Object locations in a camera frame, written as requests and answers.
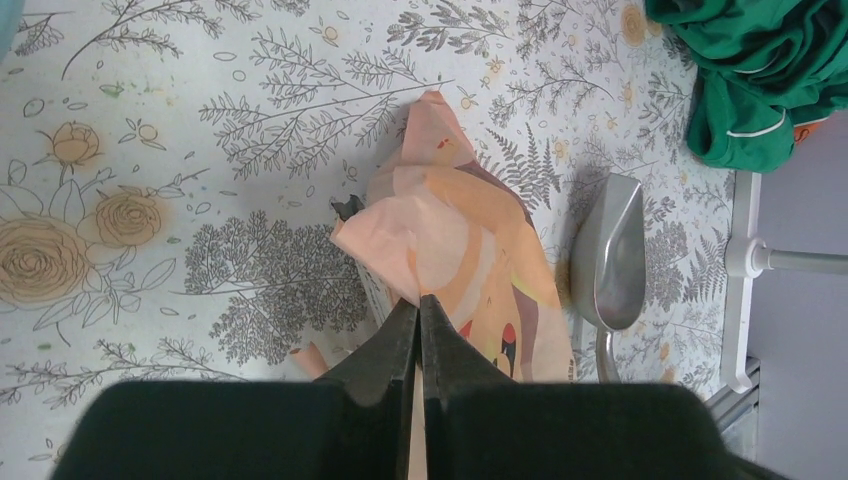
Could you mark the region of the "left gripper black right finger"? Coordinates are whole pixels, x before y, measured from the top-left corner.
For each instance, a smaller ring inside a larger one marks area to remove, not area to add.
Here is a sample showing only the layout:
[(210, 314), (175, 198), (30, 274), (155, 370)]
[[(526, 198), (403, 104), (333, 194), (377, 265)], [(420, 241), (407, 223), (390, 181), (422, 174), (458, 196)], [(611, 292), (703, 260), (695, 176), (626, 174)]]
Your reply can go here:
[(419, 331), (428, 477), (476, 479), (492, 434), (486, 395), (512, 380), (458, 333), (434, 295), (420, 300)]

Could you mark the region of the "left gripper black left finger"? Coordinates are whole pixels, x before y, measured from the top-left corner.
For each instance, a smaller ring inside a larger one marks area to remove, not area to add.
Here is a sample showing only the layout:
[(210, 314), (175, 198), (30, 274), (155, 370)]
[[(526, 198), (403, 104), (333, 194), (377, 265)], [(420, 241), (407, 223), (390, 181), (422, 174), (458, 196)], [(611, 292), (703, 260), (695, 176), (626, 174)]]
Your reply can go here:
[(316, 383), (339, 397), (322, 479), (405, 479), (412, 432), (419, 310), (405, 300), (378, 331)]

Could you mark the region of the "pink cat litter bag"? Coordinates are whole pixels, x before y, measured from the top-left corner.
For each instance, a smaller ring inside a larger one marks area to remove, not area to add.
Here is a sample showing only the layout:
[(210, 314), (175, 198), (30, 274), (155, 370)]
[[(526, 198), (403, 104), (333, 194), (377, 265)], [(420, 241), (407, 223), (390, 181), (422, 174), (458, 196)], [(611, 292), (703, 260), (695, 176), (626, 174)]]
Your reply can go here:
[(410, 106), (401, 146), (331, 240), (387, 302), (436, 296), (458, 333), (510, 378), (575, 379), (555, 276), (531, 216), (477, 162), (441, 93)]

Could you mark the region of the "silver metal scoop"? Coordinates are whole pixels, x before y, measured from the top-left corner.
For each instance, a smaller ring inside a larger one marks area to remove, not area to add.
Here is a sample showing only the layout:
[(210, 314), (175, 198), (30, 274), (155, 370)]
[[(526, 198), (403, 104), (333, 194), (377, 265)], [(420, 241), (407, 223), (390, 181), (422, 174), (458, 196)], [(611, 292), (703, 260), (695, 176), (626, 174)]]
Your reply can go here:
[(570, 255), (570, 294), (577, 313), (596, 328), (601, 382), (619, 382), (613, 334), (632, 327), (645, 304), (647, 260), (643, 188), (611, 174), (579, 229)]

